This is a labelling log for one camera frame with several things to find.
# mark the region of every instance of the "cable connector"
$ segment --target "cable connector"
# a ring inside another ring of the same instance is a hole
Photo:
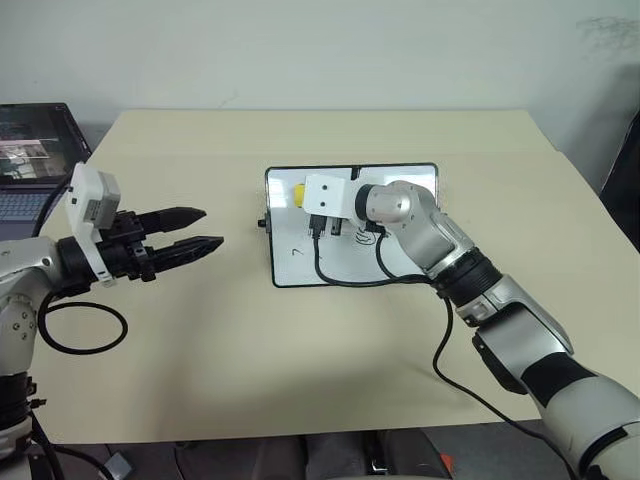
[[[326,227],[327,217],[323,215],[311,215],[311,220],[309,220],[309,234],[312,238],[320,238],[322,234],[324,234]]]

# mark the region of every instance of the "laptop keyboard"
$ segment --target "laptop keyboard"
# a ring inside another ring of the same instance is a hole
[[[0,222],[34,222],[48,193],[0,194]]]

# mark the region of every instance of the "beige table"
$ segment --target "beige table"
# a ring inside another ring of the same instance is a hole
[[[92,165],[114,173],[121,207],[194,206],[208,216],[156,236],[224,235],[197,264],[85,296],[117,307],[130,334],[103,355],[38,342],[32,375],[55,441],[132,442],[495,420],[430,364],[445,311],[424,286],[276,289],[256,220],[273,165],[432,161],[444,208],[496,265],[568,330],[577,358],[640,391],[638,255],[526,112],[132,111]],[[46,228],[69,234],[62,209]],[[64,343],[97,345],[115,322],[51,316]],[[443,369],[516,418],[456,322]]]

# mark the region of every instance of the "white wall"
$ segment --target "white wall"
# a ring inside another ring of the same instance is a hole
[[[638,0],[1,0],[0,103],[66,101],[94,145],[130,107],[524,107],[598,189],[640,105],[638,18]]]

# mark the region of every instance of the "yellow object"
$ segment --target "yellow object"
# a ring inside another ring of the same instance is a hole
[[[293,204],[298,208],[302,208],[302,202],[304,202],[304,184],[299,183],[293,187]]]

